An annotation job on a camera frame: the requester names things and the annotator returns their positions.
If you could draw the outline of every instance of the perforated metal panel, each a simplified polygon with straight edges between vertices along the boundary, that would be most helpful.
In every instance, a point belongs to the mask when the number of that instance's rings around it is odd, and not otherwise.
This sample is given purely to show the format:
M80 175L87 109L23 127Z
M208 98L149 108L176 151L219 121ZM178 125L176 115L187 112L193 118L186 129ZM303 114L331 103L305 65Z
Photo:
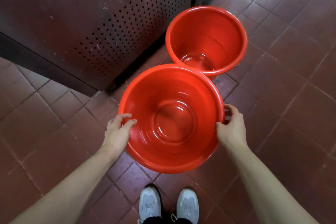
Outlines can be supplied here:
M191 0L30 0L31 5L19 1L0 4L5 15L0 30L100 90L191 4ZM14 9L29 12L13 14Z

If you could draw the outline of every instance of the dark pants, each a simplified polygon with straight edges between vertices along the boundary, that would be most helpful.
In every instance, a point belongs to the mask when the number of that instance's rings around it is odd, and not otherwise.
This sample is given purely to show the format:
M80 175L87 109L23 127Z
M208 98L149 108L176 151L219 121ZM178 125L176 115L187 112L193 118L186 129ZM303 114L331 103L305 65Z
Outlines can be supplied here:
M163 223L165 222L160 217L150 217L148 219L145 219L145 221L143 222L143 224L163 224ZM192 223L187 219L180 218L175 221L175 224L192 224Z

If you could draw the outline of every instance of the red bucket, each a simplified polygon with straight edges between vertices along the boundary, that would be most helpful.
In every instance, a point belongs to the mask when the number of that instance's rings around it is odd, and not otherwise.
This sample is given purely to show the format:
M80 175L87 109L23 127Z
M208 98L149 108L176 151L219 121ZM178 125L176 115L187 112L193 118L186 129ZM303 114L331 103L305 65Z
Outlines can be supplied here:
M132 113L138 120L128 153L160 173L182 173L202 164L218 144L215 123L224 120L223 100L214 84L174 64L135 78L121 98L119 113Z
M221 8L189 8L170 23L168 53L175 64L192 67L211 80L234 68L243 58L247 35L238 19Z

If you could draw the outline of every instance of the person's left arm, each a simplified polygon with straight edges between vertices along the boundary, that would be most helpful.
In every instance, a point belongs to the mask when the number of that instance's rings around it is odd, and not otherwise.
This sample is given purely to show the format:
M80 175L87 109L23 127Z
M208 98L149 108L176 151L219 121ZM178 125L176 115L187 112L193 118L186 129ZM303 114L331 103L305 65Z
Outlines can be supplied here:
M130 130L137 120L129 120L123 127L121 122L123 118L130 117L130 114L119 114L109 121L103 145L98 152L11 224L75 223L94 188L125 149Z

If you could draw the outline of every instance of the white sneaker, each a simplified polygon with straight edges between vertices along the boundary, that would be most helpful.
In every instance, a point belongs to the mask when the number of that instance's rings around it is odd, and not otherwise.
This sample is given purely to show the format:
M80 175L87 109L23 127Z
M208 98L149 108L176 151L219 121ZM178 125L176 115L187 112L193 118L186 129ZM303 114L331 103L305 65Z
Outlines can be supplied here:
M200 215L196 193L191 189L181 191L176 206L176 217L184 218L197 224Z
M154 187L144 188L140 194L139 215L142 223L149 217L161 217L161 200L158 191Z

